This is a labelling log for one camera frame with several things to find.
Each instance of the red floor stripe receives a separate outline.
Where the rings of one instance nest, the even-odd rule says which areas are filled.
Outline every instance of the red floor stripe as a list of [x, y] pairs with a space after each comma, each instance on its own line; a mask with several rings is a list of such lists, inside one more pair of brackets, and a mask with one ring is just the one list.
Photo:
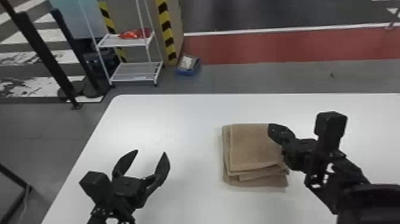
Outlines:
[[400, 58], [400, 28], [185, 37], [203, 64]]

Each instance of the cable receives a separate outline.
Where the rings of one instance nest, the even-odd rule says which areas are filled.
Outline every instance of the cable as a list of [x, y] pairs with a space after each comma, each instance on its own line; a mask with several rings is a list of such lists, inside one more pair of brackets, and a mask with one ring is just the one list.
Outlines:
[[21, 224], [22, 220], [24, 219], [24, 215], [28, 208], [28, 196], [29, 196], [30, 185], [26, 186], [25, 188], [25, 196], [24, 196], [24, 208], [21, 211], [20, 217], [18, 218], [17, 224]]

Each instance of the white wall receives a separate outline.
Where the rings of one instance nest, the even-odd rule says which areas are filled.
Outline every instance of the white wall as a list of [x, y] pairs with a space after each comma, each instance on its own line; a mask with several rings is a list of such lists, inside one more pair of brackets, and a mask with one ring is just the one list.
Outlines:
[[[50, 0], [50, 3], [54, 8], [58, 8], [61, 11], [74, 38], [90, 38], [89, 29], [85, 23], [78, 1], [79, 0]], [[103, 37], [106, 30], [97, 0], [81, 0], [81, 2], [85, 8], [95, 36], [99, 38]]]

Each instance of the white table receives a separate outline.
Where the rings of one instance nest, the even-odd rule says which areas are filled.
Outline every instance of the white table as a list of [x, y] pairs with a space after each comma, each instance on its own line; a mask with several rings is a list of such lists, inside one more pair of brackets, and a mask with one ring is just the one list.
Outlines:
[[170, 174], [137, 224], [335, 223], [336, 216], [291, 172], [286, 190], [235, 188], [222, 177], [221, 127], [281, 123], [313, 137], [318, 112], [349, 117], [341, 150], [374, 183], [400, 183], [398, 94], [122, 95], [113, 99], [43, 224], [85, 224], [94, 204], [78, 182], [89, 171], [108, 176], [117, 160], [139, 154], [127, 175], [151, 174], [163, 151]]

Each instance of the red item on shelf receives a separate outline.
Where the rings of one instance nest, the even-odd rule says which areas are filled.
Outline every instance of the red item on shelf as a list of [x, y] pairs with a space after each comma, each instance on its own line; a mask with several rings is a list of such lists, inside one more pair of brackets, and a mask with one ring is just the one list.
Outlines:
[[151, 36], [151, 29], [145, 28], [145, 35], [143, 35], [142, 29], [129, 30], [118, 35], [122, 39], [142, 39], [144, 38], [143, 36], [149, 38]]

